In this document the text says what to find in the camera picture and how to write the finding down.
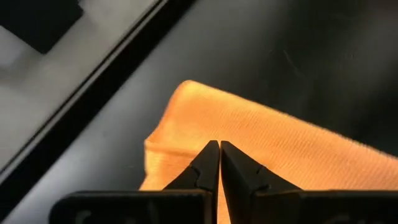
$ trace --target orange cloth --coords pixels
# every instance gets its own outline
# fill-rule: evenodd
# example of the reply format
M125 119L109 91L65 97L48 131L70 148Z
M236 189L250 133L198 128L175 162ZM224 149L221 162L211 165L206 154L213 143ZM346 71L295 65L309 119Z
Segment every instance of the orange cloth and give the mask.
M146 139L142 190L160 190L211 140L227 140L303 189L398 190L398 160L230 93L186 81ZM220 182L218 223L229 223Z

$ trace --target microfiber cloth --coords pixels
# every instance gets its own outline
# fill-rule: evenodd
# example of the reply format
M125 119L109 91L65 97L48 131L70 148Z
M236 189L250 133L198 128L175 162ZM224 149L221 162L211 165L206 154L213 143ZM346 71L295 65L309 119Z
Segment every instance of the microfiber cloth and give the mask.
M145 140L141 190L161 190L209 140L229 141L306 190L398 190L398 159L287 114L194 81L175 91ZM218 223L230 223L220 182Z

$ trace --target orange fabric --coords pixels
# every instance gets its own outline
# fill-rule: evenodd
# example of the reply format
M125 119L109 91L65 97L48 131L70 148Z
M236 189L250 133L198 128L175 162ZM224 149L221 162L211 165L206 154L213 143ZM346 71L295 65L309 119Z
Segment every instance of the orange fabric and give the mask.
M395 157L193 81L177 88L145 141L141 189L163 189L211 139L230 141L303 189L398 190ZM218 203L218 223L229 223L221 183Z

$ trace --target black tool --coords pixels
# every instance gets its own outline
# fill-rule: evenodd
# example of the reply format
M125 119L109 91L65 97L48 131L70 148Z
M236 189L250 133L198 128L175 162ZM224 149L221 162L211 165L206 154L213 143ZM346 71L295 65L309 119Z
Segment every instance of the black tool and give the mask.
M77 192L53 207L50 223L216 223L219 164L219 145L210 141L164 190Z
M210 141L164 190L80 192L59 201L51 224L216 223L220 148ZM398 193L305 191L221 142L221 176L232 224L398 223Z
M77 0L1 0L0 26L47 53L81 17Z

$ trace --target black frame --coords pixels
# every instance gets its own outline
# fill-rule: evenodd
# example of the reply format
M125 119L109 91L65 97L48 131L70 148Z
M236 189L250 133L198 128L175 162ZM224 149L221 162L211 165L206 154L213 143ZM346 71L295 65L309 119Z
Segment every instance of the black frame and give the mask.
M67 150L194 1L156 1L6 164L0 172L0 222Z

